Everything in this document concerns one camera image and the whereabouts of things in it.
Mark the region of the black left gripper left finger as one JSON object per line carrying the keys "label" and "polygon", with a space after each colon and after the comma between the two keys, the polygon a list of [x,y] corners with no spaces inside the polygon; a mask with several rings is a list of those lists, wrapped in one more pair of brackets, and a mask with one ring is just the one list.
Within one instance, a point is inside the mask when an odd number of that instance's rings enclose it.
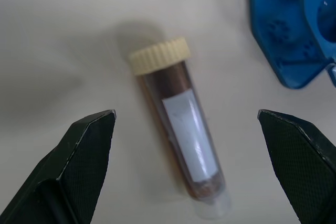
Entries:
{"label": "black left gripper left finger", "polygon": [[91,223],[106,177],[115,110],[74,122],[35,166],[1,223]]}

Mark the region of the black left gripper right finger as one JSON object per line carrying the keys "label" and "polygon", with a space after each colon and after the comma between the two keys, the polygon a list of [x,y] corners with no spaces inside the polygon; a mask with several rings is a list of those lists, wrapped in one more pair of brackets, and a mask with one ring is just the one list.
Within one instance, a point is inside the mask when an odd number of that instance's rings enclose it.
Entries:
{"label": "black left gripper right finger", "polygon": [[269,157],[301,223],[335,223],[335,146],[312,123],[258,112]]}

